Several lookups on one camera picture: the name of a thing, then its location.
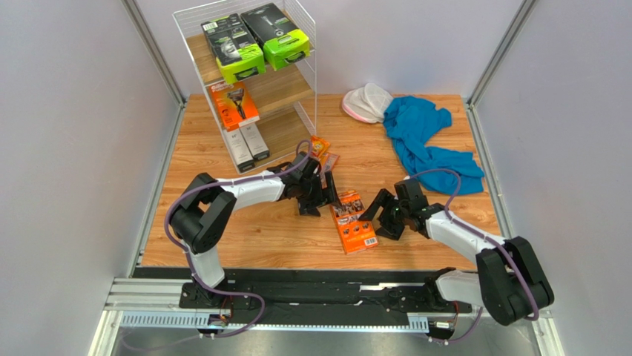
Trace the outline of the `orange razor cartridge pack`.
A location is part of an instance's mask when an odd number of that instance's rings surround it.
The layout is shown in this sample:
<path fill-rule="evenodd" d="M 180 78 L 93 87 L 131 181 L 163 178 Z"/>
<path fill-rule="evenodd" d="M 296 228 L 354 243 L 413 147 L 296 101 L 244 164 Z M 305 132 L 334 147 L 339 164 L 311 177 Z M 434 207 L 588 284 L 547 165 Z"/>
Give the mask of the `orange razor cartridge pack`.
<path fill-rule="evenodd" d="M 330 210 L 345 254 L 354 254 L 379 245 L 370 221 L 360 220 L 365 207 L 360 194 L 347 191 L 338 196 L 338 206 L 331 204 Z"/>

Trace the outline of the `orange clear razor blister pack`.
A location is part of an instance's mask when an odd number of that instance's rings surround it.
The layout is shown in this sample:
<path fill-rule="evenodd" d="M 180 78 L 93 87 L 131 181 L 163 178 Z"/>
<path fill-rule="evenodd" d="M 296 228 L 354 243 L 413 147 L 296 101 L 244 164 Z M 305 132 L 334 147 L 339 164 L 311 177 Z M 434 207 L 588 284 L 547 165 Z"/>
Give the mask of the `orange clear razor blister pack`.
<path fill-rule="evenodd" d="M 330 152 L 325 152 L 320 156 L 320 181 L 322 186 L 326 186 L 325 173 L 333 170 L 339 158 L 338 154 Z"/>

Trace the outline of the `orange Gillette Fusion razor box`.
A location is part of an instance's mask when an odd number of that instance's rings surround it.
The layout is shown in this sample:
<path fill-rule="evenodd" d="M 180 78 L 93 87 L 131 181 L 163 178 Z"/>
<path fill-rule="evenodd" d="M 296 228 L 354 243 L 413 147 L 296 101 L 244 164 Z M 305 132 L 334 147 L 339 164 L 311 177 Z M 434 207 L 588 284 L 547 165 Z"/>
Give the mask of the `orange Gillette Fusion razor box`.
<path fill-rule="evenodd" d="M 257 106 L 243 82 L 228 84 L 221 81 L 210 85 L 207 89 L 221 124 L 227 132 L 235 131 L 260 119 Z"/>

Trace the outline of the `black green razor box small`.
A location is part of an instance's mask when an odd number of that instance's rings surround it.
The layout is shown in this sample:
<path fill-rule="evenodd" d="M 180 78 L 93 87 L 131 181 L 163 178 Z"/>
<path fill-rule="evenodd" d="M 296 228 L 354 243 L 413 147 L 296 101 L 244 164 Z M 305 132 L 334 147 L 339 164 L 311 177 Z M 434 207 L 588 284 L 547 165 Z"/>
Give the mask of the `black green razor box small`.
<path fill-rule="evenodd" d="M 240 14 L 275 71 L 310 56 L 309 37 L 274 3 Z"/>

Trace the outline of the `black green razor box large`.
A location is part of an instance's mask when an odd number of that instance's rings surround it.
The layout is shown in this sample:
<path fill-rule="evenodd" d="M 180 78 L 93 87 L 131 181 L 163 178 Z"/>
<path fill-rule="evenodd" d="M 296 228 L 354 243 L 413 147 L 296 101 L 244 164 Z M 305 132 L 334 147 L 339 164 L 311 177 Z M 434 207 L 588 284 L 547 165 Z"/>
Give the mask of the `black green razor box large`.
<path fill-rule="evenodd" d="M 263 50 L 238 13 L 200 26 L 226 83 L 232 85 L 266 72 Z"/>

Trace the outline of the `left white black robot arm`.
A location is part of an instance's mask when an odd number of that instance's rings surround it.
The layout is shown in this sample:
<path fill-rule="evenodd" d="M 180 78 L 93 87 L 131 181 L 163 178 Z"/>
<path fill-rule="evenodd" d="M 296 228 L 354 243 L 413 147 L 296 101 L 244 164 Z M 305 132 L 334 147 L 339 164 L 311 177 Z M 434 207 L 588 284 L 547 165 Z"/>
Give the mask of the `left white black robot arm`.
<path fill-rule="evenodd" d="M 297 200 L 301 215 L 319 216 L 340 199 L 333 174 L 321 171 L 315 158 L 301 151 L 291 162 L 239 179 L 198 174 L 169 207 L 164 221 L 168 239 L 185 253 L 193 279 L 214 291 L 225 279 L 217 245 L 231 215 L 260 203 Z"/>

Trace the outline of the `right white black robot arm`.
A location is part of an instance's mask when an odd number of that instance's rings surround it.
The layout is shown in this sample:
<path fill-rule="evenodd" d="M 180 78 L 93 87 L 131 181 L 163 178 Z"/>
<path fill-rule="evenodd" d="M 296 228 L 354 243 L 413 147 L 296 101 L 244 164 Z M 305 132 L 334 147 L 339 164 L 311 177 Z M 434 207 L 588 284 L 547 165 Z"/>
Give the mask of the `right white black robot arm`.
<path fill-rule="evenodd" d="M 528 240 L 489 234 L 447 206 L 430 204 L 413 179 L 397 182 L 394 188 L 394 193 L 381 189 L 359 219 L 377 219 L 376 234 L 391 240 L 409 228 L 475 264 L 474 272 L 445 268 L 430 278 L 426 285 L 439 300 L 483 307 L 503 326 L 535 320 L 541 309 L 554 303 L 553 289 Z"/>

